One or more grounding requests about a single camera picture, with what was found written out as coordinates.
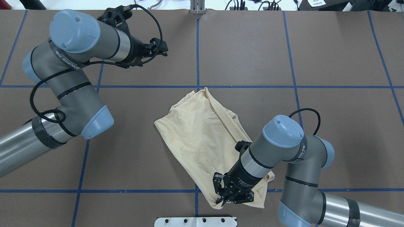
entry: paper label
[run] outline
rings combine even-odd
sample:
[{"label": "paper label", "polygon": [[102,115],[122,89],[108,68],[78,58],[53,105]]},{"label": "paper label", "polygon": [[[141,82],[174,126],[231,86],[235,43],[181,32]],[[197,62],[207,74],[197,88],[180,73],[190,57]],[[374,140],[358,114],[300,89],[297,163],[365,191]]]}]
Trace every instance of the paper label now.
[{"label": "paper label", "polygon": [[318,7],[325,5],[324,0],[307,0],[312,7]]}]

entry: black wire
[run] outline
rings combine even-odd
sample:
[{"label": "black wire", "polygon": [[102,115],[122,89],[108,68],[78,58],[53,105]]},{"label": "black wire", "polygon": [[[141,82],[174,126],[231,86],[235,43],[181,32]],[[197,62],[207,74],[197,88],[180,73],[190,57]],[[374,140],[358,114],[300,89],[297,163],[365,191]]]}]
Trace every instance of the black wire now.
[{"label": "black wire", "polygon": [[231,3],[232,1],[233,1],[233,0],[230,0],[230,1],[227,3],[225,10],[227,10],[227,7],[230,5],[230,3]]},{"label": "black wire", "polygon": [[263,1],[263,2],[261,2],[261,5],[259,5],[258,10],[261,9],[262,4],[264,4],[264,3],[268,3],[268,8],[269,8],[269,5],[271,4],[269,1]]},{"label": "black wire", "polygon": [[299,112],[302,112],[302,111],[305,111],[305,110],[313,111],[313,112],[316,113],[316,115],[317,115],[317,119],[318,119],[317,128],[316,128],[316,130],[315,130],[314,133],[313,133],[313,135],[316,135],[317,132],[318,132],[318,129],[320,128],[320,123],[321,123],[320,114],[318,113],[317,110],[312,109],[312,108],[302,108],[302,109],[298,109],[298,110],[296,110],[295,112],[291,113],[291,114],[289,115],[289,117],[291,118],[291,117],[292,117],[293,115],[295,115],[296,113],[299,113]]},{"label": "black wire", "polygon": [[[141,8],[141,9],[144,10],[146,13],[148,13],[148,14],[153,18],[153,20],[156,22],[157,27],[158,27],[158,31],[159,31],[159,33],[160,33],[160,40],[161,40],[161,41],[160,41],[160,44],[159,44],[158,47],[157,47],[157,50],[159,50],[159,49],[161,48],[162,43],[163,43],[163,32],[161,31],[161,27],[160,27],[160,24],[158,23],[157,19],[156,19],[147,9],[145,9],[145,8],[144,8],[143,6],[141,6],[141,5],[134,4],[134,5],[130,5],[130,7],[131,7],[131,9],[133,9],[133,8]],[[108,62],[108,61],[93,61],[93,62],[86,63],[86,65],[106,64],[106,65],[116,65],[116,66],[123,66],[123,67],[126,67],[126,66],[141,66],[141,65],[146,64],[146,63],[150,62],[151,60],[153,60],[153,59],[157,56],[157,54],[158,54],[158,51],[156,51],[148,60],[146,60],[146,61],[144,61],[144,62],[140,62],[140,63],[134,63],[134,64],[122,64],[122,63],[115,63],[115,62]],[[55,73],[55,74],[53,74],[53,75],[51,75],[51,76],[49,76],[49,77],[47,77],[47,78],[41,80],[39,83],[37,83],[37,84],[34,86],[34,88],[33,88],[32,91],[31,91],[31,94],[30,94],[30,96],[29,96],[29,103],[30,103],[30,105],[31,105],[32,110],[36,113],[36,115],[38,115],[38,116],[40,116],[42,119],[45,119],[45,120],[47,120],[47,121],[49,121],[49,122],[52,122],[52,123],[58,123],[58,124],[60,124],[60,123],[62,123],[62,122],[64,122],[64,121],[66,120],[66,115],[65,115],[65,113],[63,113],[63,111],[58,110],[58,109],[50,109],[50,110],[47,110],[47,111],[44,111],[44,112],[39,112],[38,109],[36,108],[35,104],[34,104],[34,96],[35,96],[35,93],[36,93],[36,91],[38,90],[38,88],[39,88],[43,83],[45,83],[46,81],[48,81],[48,80],[50,80],[50,79],[53,79],[53,78],[55,78],[55,77],[57,77],[57,76],[59,76],[59,75],[62,75],[62,74],[65,74],[65,73],[71,72],[71,71],[73,71],[73,69],[65,69],[65,70],[63,70],[63,71],[57,72],[57,73]],[[50,113],[53,113],[53,114],[61,114],[62,117],[61,117],[59,120],[53,120],[53,119],[50,119],[50,118],[48,118],[48,117],[45,116],[45,114],[50,114]]]}]

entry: cream fabric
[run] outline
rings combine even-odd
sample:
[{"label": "cream fabric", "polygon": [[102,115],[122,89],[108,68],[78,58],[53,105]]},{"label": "cream fabric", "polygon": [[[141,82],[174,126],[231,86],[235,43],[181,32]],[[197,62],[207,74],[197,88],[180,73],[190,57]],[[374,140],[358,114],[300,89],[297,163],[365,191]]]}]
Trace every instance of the cream fabric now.
[{"label": "cream fabric", "polygon": [[[154,124],[210,206],[221,209],[221,204],[215,203],[213,174],[228,172],[238,160],[239,152],[234,149],[237,141],[251,141],[237,115],[225,109],[205,88],[188,93]],[[264,208],[267,183],[273,179],[270,172],[253,188],[254,202],[245,204]]]}]

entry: red object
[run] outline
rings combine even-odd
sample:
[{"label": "red object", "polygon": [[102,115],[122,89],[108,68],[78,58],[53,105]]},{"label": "red object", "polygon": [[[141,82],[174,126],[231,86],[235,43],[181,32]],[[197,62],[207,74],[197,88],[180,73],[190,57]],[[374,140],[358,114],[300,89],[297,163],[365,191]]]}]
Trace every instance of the red object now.
[{"label": "red object", "polygon": [[6,0],[0,0],[0,9],[11,9],[11,5]]}]

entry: gray metal bracket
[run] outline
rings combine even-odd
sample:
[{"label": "gray metal bracket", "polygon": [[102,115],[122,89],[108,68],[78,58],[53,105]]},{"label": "gray metal bracket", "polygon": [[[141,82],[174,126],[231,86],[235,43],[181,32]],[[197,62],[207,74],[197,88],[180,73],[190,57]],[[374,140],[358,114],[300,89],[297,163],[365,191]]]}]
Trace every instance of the gray metal bracket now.
[{"label": "gray metal bracket", "polygon": [[191,14],[205,14],[205,0],[191,0]]}]

